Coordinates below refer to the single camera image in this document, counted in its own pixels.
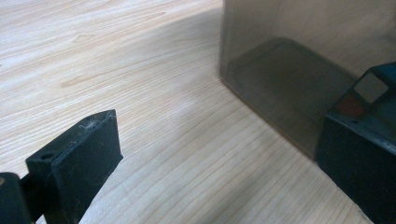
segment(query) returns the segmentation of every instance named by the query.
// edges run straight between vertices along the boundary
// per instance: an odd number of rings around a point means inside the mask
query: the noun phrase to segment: plastic container
[[[221,77],[308,155],[354,81],[394,61],[396,1],[224,1]]]

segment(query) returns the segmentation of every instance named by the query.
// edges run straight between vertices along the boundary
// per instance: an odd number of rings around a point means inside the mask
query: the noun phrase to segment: wooden table
[[[0,3],[0,170],[115,108],[124,156],[82,223],[368,223],[219,80],[220,0]]]

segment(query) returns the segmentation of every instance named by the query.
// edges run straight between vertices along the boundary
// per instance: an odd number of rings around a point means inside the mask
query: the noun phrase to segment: transparent plastic bin
[[[396,61],[396,1],[226,0],[223,13],[223,81],[310,156],[332,105]]]

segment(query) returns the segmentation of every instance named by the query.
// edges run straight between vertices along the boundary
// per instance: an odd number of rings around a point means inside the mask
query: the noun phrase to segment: black object
[[[78,223],[121,160],[116,112],[81,120],[26,160],[21,181],[0,174],[0,223]]]
[[[396,223],[396,63],[369,69],[326,115],[319,167],[375,223]]]

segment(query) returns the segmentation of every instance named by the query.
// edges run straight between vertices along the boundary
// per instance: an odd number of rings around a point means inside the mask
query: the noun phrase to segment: wooden surface
[[[117,110],[124,159],[81,223],[369,222],[219,80],[220,0],[4,0],[0,15],[1,171],[26,175],[30,154]]]

